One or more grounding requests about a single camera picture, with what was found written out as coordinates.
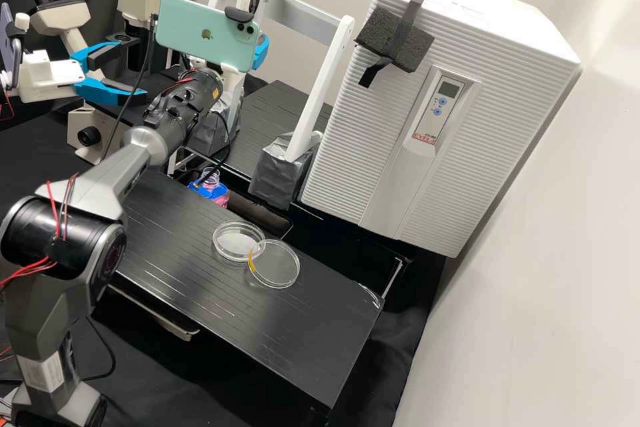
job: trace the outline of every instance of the ribbed plastic surface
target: ribbed plastic surface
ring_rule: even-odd
[[[373,0],[369,13],[377,6],[402,15],[406,0]],[[415,24],[436,40],[414,73],[389,65],[365,89],[358,81],[378,57],[354,50],[301,199],[359,223],[431,65],[479,79],[478,97],[395,236],[455,257],[578,65],[424,7]]]

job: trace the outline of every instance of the robotic arm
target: robotic arm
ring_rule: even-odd
[[[14,425],[42,425],[43,419],[75,427],[102,423],[106,403],[80,380],[69,329],[93,311],[124,254],[122,200],[147,167],[162,165],[185,142],[222,92],[220,77],[206,67],[189,78],[158,95],[145,125],[128,130],[120,150],[75,180],[66,240],[54,234],[46,185],[18,201],[0,224],[3,278],[45,256],[57,262],[42,275],[17,278],[5,288],[7,331],[23,377],[13,398]],[[50,188],[61,205],[67,181]]]

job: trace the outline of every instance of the black foam block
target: black foam block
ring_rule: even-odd
[[[397,33],[408,29],[407,36],[399,45],[397,52],[389,52]],[[384,9],[376,8],[369,16],[364,27],[360,30],[356,43],[372,52],[393,59],[393,64],[406,71],[414,72],[433,43],[434,37],[420,30],[414,25],[402,22],[402,18]]]

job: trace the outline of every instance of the plastic bottle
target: plastic bottle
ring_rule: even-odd
[[[207,175],[213,167],[207,167],[202,171],[202,177]],[[192,181],[189,184],[189,188],[193,191],[196,191],[200,196],[213,200],[215,203],[220,205],[222,208],[227,208],[227,204],[229,203],[229,189],[224,183],[220,182],[220,172],[213,172],[208,179],[204,182],[198,184],[199,180]]]

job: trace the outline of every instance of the mint green iphone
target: mint green iphone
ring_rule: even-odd
[[[162,0],[155,38],[164,47],[248,72],[259,33],[256,23],[232,20],[201,3]]]

